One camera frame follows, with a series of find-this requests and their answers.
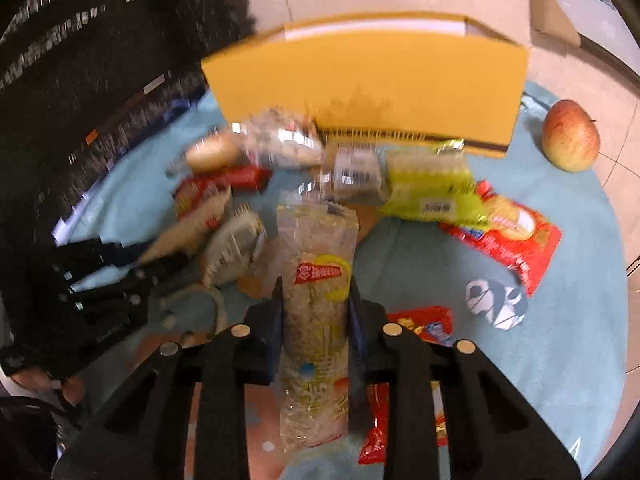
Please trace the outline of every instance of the label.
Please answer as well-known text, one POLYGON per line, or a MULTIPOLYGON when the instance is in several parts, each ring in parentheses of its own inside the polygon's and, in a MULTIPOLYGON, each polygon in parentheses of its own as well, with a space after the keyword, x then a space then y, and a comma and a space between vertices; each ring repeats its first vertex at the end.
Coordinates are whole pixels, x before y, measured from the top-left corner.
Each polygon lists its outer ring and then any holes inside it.
POLYGON ((342 279, 336 281, 335 288, 326 292, 324 297, 329 301, 346 300, 351 286, 351 264, 332 254, 321 254, 316 256, 312 263, 299 264, 294 285, 332 278, 342 279))
POLYGON ((299 264, 295 284, 317 282, 342 276, 342 269, 333 265, 299 264))
POLYGON ((342 148, 335 155, 334 187, 373 188, 381 183, 380 163, 372 148, 342 148))
POLYGON ((422 200, 422 212, 426 215, 453 216, 455 214, 454 203, 451 200, 441 198, 425 198, 422 200))

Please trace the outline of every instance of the tile floor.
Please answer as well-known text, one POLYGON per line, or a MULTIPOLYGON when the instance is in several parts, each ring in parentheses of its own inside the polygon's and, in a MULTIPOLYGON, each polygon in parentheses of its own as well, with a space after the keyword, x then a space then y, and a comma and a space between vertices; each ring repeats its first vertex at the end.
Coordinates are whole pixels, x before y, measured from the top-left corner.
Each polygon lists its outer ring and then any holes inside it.
MULTIPOLYGON (((640 254, 640 89, 584 51, 531 32, 529 0, 249 0, 248 8, 257 30, 355 11, 460 12, 529 46, 527 76, 560 97, 577 100, 597 120, 602 145, 594 170, 618 216, 626 264, 640 254)), ((629 312, 631 371, 612 435, 620 432, 640 397, 640 338, 635 337, 640 334, 640 292, 630 294, 629 312)))

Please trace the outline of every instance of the red apple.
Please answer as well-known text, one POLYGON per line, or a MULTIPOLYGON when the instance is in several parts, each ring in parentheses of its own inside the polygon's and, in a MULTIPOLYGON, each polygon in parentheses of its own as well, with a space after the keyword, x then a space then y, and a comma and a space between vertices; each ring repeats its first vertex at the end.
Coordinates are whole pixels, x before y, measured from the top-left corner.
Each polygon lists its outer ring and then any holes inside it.
POLYGON ((561 170, 588 170, 600 151, 600 134, 578 103, 563 99, 546 115, 542 126, 542 150, 561 170))

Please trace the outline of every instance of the red wrapper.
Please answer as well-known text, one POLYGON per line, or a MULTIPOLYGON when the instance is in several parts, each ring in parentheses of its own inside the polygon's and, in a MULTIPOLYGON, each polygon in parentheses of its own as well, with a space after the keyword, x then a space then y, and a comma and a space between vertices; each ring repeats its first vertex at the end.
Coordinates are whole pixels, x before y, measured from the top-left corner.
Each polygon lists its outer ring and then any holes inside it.
MULTIPOLYGON (((453 343, 453 317, 448 308, 443 306, 428 306, 388 314, 388 320, 404 326, 415 332, 420 339, 431 343, 450 346, 453 343)), ((370 384, 367 386, 367 399, 373 414, 373 429, 360 450, 359 464, 375 464, 384 462, 386 458, 387 428, 389 425, 389 385, 370 384)), ((439 447, 446 446, 447 430, 444 421, 442 400, 440 405, 434 402, 436 408, 436 442, 439 447)))
POLYGON ((220 189, 231 187, 232 190, 261 191, 269 183, 271 175, 271 170, 240 166, 185 178, 174 193, 178 218, 197 209, 220 189))
POLYGON ((491 228, 485 233, 448 224, 440 228, 517 272, 532 296, 560 242, 560 229, 539 212, 495 194, 486 180, 478 182, 476 192, 487 207, 491 228))

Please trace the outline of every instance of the yellow box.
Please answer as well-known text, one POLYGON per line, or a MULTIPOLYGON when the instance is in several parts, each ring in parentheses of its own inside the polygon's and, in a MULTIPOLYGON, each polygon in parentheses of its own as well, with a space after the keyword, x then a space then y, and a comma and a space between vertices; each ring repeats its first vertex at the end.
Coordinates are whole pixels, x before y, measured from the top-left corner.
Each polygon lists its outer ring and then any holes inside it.
POLYGON ((526 69, 514 41, 429 12, 285 25, 202 61, 227 121, 281 106, 312 115, 327 137, 465 139, 489 156, 511 142, 526 69))

